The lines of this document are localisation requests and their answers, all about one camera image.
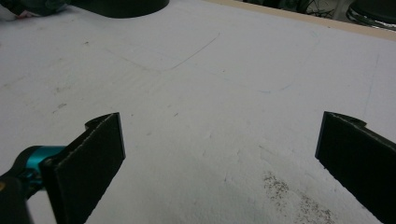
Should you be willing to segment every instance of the white surface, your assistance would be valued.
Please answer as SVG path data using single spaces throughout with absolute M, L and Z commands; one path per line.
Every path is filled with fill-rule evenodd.
M 127 159 L 88 223 L 379 223 L 314 154 L 325 110 L 396 140 L 395 58 L 388 40 L 192 0 L 1 22 L 0 173 L 120 111 Z M 45 192 L 29 204 L 54 222 Z

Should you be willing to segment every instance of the black object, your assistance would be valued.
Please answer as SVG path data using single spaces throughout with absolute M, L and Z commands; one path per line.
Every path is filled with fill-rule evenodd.
M 324 112 L 316 158 L 383 223 L 396 223 L 396 144 L 349 116 Z
M 361 25 L 396 31 L 395 0 L 356 0 L 349 6 L 346 16 Z
M 57 223 L 80 224 L 87 220 L 125 154 L 118 113 L 93 119 L 86 128 L 67 147 L 28 147 L 0 176 L 2 224 L 33 223 L 26 200 L 43 188 Z M 36 161 L 39 169 L 32 164 Z
M 72 0 L 71 5 L 109 18 L 145 16 L 166 7 L 169 0 Z

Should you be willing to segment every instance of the white table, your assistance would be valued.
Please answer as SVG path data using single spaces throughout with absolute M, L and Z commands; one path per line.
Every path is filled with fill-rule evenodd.
M 217 2 L 0 22 L 0 173 L 119 111 L 127 159 L 88 223 L 379 223 L 314 154 L 325 110 L 396 141 L 395 35 Z

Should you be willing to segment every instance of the scratch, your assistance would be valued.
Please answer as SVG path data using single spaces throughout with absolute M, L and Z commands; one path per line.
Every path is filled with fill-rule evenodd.
M 207 46 L 209 46 L 211 43 L 213 43 L 217 38 L 219 38 L 220 33 L 218 33 L 218 35 L 213 38 L 211 41 L 209 41 L 207 44 L 205 44 L 203 47 L 201 47 L 200 49 L 198 49 L 197 51 L 195 51 L 190 57 L 188 57 L 187 59 L 183 60 L 181 63 L 178 63 L 177 65 L 171 67 L 169 70 L 175 69 L 179 66 L 181 66 L 184 62 L 188 61 L 190 58 L 192 58 L 193 56 L 197 55 L 199 52 L 201 52 L 202 50 L 204 50 Z
M 371 80 L 371 83 L 370 83 L 369 94 L 368 94 L 368 96 L 367 96 L 367 99 L 366 99 L 366 102 L 365 102 L 365 106 L 364 106 L 363 118 L 366 117 L 367 106 L 368 106 L 368 104 L 369 104 L 369 102 L 370 102 L 370 98 L 371 98 L 371 94 L 372 94 L 372 90 L 373 90 L 373 86 L 374 86 L 375 70 L 376 70 L 376 68 L 377 68 L 377 66 L 378 66 L 378 60 L 379 60 L 379 54 L 376 55 L 375 66 L 374 66 L 374 72 L 373 72 L 373 74 L 372 74 L 372 80 Z

